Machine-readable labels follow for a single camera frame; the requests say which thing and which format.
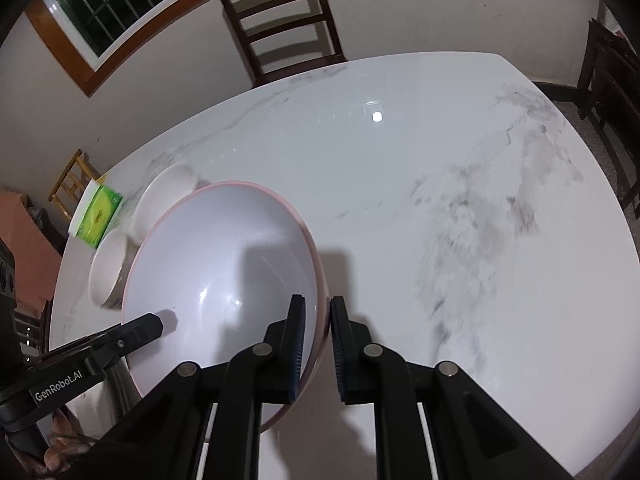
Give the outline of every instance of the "metal screw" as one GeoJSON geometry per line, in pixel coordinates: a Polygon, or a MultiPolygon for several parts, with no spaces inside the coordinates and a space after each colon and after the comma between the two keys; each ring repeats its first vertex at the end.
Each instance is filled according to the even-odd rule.
{"type": "Polygon", "coordinates": [[[197,370],[198,367],[191,361],[180,363],[178,365],[178,375],[180,375],[180,377],[191,377],[197,370]]]}
{"type": "Polygon", "coordinates": [[[368,344],[366,345],[362,351],[364,355],[369,357],[380,357],[382,355],[383,349],[382,346],[376,344],[368,344]]]}
{"type": "Polygon", "coordinates": [[[458,373],[458,365],[451,361],[443,361],[438,365],[438,370],[441,374],[451,377],[458,373]]]}
{"type": "Polygon", "coordinates": [[[272,350],[273,348],[271,348],[269,343],[258,343],[254,345],[254,354],[259,356],[269,355],[272,350]]]}

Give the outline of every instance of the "orange fabric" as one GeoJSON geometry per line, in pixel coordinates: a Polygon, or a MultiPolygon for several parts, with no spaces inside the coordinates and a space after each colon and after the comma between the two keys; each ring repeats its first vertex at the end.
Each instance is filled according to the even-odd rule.
{"type": "Polygon", "coordinates": [[[62,258],[17,193],[0,191],[0,238],[14,254],[18,310],[39,319],[45,302],[53,298],[62,258]]]}

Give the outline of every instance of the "tabletop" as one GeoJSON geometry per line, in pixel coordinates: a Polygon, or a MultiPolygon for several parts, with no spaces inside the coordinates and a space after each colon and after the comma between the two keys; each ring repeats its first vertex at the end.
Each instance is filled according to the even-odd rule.
{"type": "MultiPolygon", "coordinates": [[[[363,59],[213,106],[109,171],[122,225],[178,161],[209,182],[282,195],[352,319],[407,361],[456,361],[570,473],[638,410],[640,266],[628,225],[576,131],[502,57],[363,59]]],[[[92,253],[69,240],[52,348],[120,321],[88,298],[92,253]]],[[[261,478],[375,477],[372,407],[341,405],[330,353],[263,433],[261,478]]],[[[74,403],[94,433],[108,428],[105,403],[74,403]]]]}

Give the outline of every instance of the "floor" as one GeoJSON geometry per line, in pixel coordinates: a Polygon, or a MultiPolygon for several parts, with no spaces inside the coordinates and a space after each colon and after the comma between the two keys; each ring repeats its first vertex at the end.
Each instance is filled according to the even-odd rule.
{"type": "MultiPolygon", "coordinates": [[[[617,197],[622,197],[630,186],[636,182],[636,167],[625,151],[622,143],[606,125],[604,130],[597,126],[595,120],[589,118],[581,120],[577,107],[573,103],[556,102],[558,109],[582,137],[600,164],[611,187],[617,197]]],[[[625,217],[636,243],[636,250],[640,254],[640,219],[636,218],[634,209],[639,208],[640,202],[636,198],[632,205],[626,208],[625,217]]],[[[606,472],[625,448],[634,430],[640,425],[640,412],[629,422],[620,435],[605,449],[599,457],[576,475],[578,480],[604,480],[606,472]]]]}

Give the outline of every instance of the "white bowl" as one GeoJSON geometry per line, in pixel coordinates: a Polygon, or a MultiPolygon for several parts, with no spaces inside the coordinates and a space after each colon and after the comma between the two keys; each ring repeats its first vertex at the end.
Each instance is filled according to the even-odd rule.
{"type": "Polygon", "coordinates": [[[192,193],[198,174],[187,164],[174,164],[160,173],[146,188],[133,213],[131,237],[142,245],[149,231],[172,205],[192,193]]]}
{"type": "Polygon", "coordinates": [[[100,242],[89,270],[89,297],[97,305],[118,306],[136,248],[122,231],[111,231],[100,242]]]}
{"type": "MultiPolygon", "coordinates": [[[[248,182],[213,184],[172,207],[133,263],[122,307],[127,322],[147,312],[159,340],[127,362],[142,396],[183,361],[229,361],[285,319],[292,294],[306,299],[300,391],[327,337],[328,297],[318,250],[300,216],[274,192],[248,182]]],[[[265,405],[263,429],[284,412],[265,405]]]]}

